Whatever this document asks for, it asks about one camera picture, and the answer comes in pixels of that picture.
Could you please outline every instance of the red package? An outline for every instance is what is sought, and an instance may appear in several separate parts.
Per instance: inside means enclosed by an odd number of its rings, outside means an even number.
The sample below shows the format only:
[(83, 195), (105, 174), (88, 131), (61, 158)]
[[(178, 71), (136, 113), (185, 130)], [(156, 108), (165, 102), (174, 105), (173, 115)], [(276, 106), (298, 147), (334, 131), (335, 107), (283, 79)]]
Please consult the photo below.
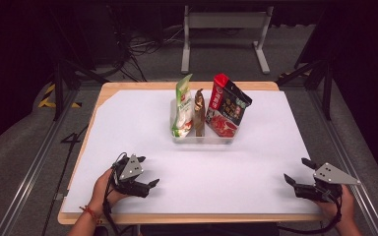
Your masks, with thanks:
[(232, 138), (252, 102), (226, 75), (216, 75), (206, 122), (219, 136)]

